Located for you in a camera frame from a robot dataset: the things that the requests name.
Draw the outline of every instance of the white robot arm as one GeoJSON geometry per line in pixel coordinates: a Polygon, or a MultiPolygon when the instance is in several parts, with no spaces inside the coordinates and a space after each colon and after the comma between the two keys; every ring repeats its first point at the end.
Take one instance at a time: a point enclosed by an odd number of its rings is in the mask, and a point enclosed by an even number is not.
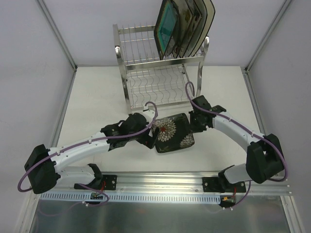
{"type": "MultiPolygon", "coordinates": [[[[284,169],[283,162],[275,150],[265,143],[269,141],[281,152],[279,140],[275,135],[264,136],[252,131],[234,120],[223,107],[211,107],[204,96],[196,97],[191,103],[193,111],[189,113],[193,133],[203,132],[207,127],[215,128],[236,141],[247,153],[246,163],[228,167],[219,173],[213,190],[223,193],[228,187],[242,181],[253,180],[262,183],[284,169]]],[[[134,140],[152,149],[159,133],[157,129],[152,137],[149,136],[154,115],[156,111],[145,108],[141,114],[135,113],[127,120],[107,125],[94,135],[73,144],[50,149],[46,149],[44,145],[37,146],[25,165],[34,193],[43,193],[55,186],[82,189],[79,183],[99,189],[103,176],[95,164],[84,167],[69,165],[97,153],[124,147],[127,142],[134,140]]]]}

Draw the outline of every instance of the white table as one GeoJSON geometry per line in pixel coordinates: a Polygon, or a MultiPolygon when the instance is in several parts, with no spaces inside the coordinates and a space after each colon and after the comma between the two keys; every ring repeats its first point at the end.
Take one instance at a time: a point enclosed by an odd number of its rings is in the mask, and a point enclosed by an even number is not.
{"type": "MultiPolygon", "coordinates": [[[[187,67],[196,83],[197,67],[187,67]]],[[[259,130],[240,67],[204,67],[202,95],[212,106],[221,105],[231,115],[254,130],[259,130]]],[[[192,108],[180,105],[160,108],[167,117],[192,108]]],[[[105,125],[127,118],[126,104],[118,67],[80,67],[70,96],[59,145],[88,137],[105,125]]],[[[138,142],[77,162],[96,163],[101,171],[219,171],[246,160],[245,151],[215,129],[194,134],[195,144],[187,149],[159,154],[138,142]]]]}

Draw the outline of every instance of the white wall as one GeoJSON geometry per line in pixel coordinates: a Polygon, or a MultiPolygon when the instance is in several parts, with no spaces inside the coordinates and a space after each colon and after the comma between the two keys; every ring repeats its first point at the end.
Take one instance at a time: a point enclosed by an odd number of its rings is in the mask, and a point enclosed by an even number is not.
{"type": "Polygon", "coordinates": [[[0,22],[0,232],[11,233],[23,166],[51,143],[73,71],[34,0],[1,1],[0,22]]]}
{"type": "Polygon", "coordinates": [[[280,138],[306,232],[311,232],[310,12],[311,1],[293,1],[250,73],[264,124],[280,138]]]}
{"type": "MultiPolygon", "coordinates": [[[[77,65],[117,65],[112,24],[155,24],[162,0],[45,0],[77,65]]],[[[212,0],[208,65],[245,67],[284,0],[212,0]]]]}

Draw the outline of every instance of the dish rack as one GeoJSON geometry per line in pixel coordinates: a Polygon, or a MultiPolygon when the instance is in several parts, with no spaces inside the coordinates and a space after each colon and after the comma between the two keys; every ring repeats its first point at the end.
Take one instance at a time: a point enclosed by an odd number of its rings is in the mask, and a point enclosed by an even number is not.
{"type": "Polygon", "coordinates": [[[202,70],[209,46],[204,40],[193,57],[171,56],[160,60],[154,38],[155,26],[135,26],[121,29],[113,25],[115,51],[121,73],[128,114],[141,109],[146,102],[156,105],[188,103],[185,85],[189,81],[188,63],[198,63],[196,96],[201,94],[202,70]]]}

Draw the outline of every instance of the white flower pattern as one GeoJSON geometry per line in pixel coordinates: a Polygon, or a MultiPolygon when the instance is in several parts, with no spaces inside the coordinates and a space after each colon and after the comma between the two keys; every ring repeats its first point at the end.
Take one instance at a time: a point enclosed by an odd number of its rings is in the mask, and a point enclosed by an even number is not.
{"type": "Polygon", "coordinates": [[[187,148],[194,144],[194,138],[193,135],[190,133],[187,136],[184,137],[184,139],[180,142],[180,148],[187,148]]]}
{"type": "Polygon", "coordinates": [[[176,133],[176,125],[171,119],[158,120],[153,124],[153,132],[156,128],[160,128],[159,136],[157,139],[161,142],[170,140],[176,133]]]}

